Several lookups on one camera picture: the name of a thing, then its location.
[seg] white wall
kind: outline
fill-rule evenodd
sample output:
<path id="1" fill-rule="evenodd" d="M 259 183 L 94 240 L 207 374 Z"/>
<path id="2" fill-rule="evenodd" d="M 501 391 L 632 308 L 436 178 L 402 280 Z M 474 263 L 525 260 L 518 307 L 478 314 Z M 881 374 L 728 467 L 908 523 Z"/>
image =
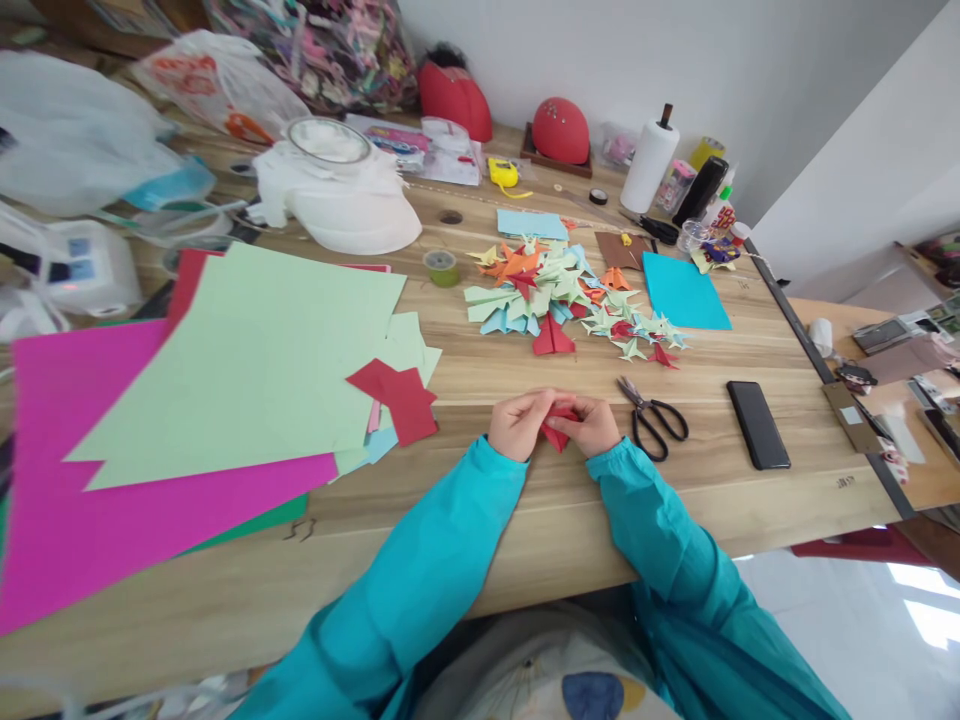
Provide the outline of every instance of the white wall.
<path id="1" fill-rule="evenodd" d="M 639 128 L 675 106 L 686 157 L 712 135 L 740 161 L 733 200 L 753 223 L 945 0 L 400 0 L 418 50 L 458 45 L 494 119 L 514 127 L 551 95 L 590 122 Z"/>
<path id="2" fill-rule="evenodd" d="M 960 0 L 939 15 L 754 228 L 790 295 L 842 301 L 960 226 Z"/>

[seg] person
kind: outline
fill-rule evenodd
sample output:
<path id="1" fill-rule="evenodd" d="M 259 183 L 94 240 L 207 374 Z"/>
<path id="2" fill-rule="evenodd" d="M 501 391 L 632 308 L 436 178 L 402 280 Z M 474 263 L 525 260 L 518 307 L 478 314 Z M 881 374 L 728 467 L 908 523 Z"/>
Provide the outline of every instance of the person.
<path id="1" fill-rule="evenodd" d="M 579 422 L 548 418 L 554 404 Z M 588 458 L 613 542 L 641 579 L 619 612 L 554 603 L 479 629 L 460 623 L 544 421 Z M 232 720 L 676 717 L 849 716 L 650 459 L 621 437 L 609 405 L 545 389 L 493 408 L 487 435 L 313 617 Z"/>

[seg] teal jacket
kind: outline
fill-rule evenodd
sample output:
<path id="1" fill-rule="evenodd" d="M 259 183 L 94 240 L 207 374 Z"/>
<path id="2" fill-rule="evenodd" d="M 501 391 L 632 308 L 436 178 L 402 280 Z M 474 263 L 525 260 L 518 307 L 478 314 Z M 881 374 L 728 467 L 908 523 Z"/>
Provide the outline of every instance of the teal jacket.
<path id="1" fill-rule="evenodd" d="M 480 594 L 528 464 L 477 440 L 232 720 L 407 718 L 414 669 Z M 587 469 L 616 546 L 643 578 L 633 593 L 654 689 L 679 715 L 849 717 L 643 452 L 624 439 Z"/>

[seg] green tape roll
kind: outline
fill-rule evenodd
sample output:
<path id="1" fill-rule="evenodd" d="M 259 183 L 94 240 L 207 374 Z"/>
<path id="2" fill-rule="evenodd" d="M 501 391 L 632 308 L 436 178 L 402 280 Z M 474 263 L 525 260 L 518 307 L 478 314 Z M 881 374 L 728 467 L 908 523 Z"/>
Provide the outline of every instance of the green tape roll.
<path id="1" fill-rule="evenodd" d="M 460 282 L 457 258 L 448 250 L 431 250 L 423 256 L 423 264 L 438 287 L 453 287 Z"/>

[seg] white floor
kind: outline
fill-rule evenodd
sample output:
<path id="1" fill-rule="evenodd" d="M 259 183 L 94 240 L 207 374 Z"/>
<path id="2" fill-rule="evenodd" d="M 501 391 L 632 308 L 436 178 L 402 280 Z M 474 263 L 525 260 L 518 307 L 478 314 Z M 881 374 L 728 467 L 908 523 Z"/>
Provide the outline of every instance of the white floor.
<path id="1" fill-rule="evenodd" d="M 960 718 L 960 584 L 946 574 L 786 550 L 737 566 L 855 720 Z"/>

